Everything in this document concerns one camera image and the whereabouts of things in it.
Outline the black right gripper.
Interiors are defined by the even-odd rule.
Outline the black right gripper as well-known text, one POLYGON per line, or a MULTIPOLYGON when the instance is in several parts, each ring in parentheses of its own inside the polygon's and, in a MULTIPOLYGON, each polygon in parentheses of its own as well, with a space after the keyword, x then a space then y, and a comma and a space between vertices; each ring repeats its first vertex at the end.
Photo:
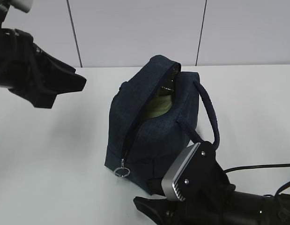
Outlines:
MULTIPOLYGON (((147 180, 153 195, 164 195, 163 178, 147 180)), ((231 225, 231 195, 236 189, 216 160, 216 150, 209 142, 201 142, 182 177, 178 188, 185 200, 135 197, 138 211, 156 225, 231 225)))

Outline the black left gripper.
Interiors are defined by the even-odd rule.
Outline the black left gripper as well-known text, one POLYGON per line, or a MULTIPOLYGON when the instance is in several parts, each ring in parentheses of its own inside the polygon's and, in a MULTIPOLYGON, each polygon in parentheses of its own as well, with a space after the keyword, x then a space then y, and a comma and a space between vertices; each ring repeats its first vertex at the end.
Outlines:
POLYGON ((29 101, 35 108, 44 109, 52 108, 57 93, 83 90, 87 79, 44 51, 39 55, 38 67, 37 49, 31 34, 0 29, 0 88, 29 101))

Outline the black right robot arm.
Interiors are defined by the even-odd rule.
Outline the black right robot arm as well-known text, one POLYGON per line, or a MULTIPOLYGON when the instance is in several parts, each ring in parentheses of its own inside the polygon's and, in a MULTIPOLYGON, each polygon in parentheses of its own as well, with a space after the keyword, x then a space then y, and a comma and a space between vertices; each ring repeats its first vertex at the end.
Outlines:
POLYGON ((209 142, 182 150, 150 184, 162 199, 136 197, 134 204, 157 225, 290 225, 290 182, 274 195, 238 192, 209 142))

